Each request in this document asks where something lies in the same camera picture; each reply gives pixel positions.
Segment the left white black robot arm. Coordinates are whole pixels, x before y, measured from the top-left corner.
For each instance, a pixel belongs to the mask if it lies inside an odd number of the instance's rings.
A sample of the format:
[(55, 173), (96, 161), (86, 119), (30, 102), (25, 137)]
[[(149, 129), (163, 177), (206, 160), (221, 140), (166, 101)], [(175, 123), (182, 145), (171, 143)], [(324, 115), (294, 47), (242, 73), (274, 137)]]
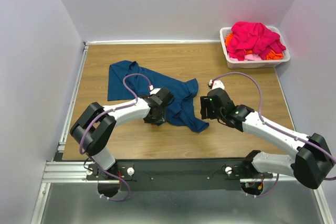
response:
[(70, 129), (70, 135), (80, 150), (99, 165), (98, 173), (104, 179), (116, 175), (116, 159), (107, 149), (107, 142), (115, 127), (143, 119), (145, 123), (161, 125), (166, 122), (166, 108), (174, 102), (167, 88), (156, 88), (129, 102), (101, 106), (89, 104)]

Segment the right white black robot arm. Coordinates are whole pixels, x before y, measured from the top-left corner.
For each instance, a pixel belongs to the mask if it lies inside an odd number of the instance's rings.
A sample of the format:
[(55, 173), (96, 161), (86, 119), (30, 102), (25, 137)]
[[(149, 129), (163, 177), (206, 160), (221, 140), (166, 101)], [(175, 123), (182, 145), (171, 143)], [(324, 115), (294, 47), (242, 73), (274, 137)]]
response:
[(255, 135), (285, 151), (284, 155), (252, 151), (241, 165), (249, 178), (259, 173), (276, 173), (294, 177), (302, 185), (317, 189), (328, 180), (335, 161), (326, 140), (320, 134), (305, 135), (262, 117), (246, 105), (234, 105), (222, 88), (200, 98), (201, 117), (216, 119), (225, 126)]

